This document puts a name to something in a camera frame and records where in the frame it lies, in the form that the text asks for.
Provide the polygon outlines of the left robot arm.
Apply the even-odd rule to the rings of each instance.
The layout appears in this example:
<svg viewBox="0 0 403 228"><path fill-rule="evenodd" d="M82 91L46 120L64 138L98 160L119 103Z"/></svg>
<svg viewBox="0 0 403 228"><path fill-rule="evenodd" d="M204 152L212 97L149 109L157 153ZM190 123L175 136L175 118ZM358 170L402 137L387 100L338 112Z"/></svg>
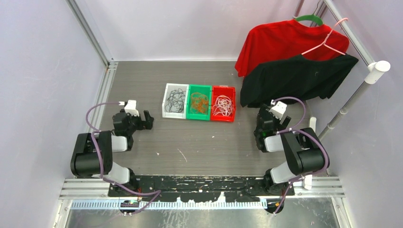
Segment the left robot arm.
<svg viewBox="0 0 403 228"><path fill-rule="evenodd" d="M139 184L133 170L114 162L113 153L131 151L135 131L152 129L154 118L147 110L144 117L121 110L112 117L113 130L79 134L70 162L73 175L100 178L120 186L127 196L135 195Z"/></svg>

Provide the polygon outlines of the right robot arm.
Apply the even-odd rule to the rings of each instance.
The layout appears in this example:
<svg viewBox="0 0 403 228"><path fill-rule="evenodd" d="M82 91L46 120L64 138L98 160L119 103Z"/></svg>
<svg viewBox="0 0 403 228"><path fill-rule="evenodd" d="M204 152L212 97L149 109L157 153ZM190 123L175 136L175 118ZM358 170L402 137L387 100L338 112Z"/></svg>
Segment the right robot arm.
<svg viewBox="0 0 403 228"><path fill-rule="evenodd" d="M289 130L291 118L263 104L258 112L255 142L261 152L283 152L285 162L265 172L262 188L269 195L283 194L291 181L327 169L329 156L312 128Z"/></svg>

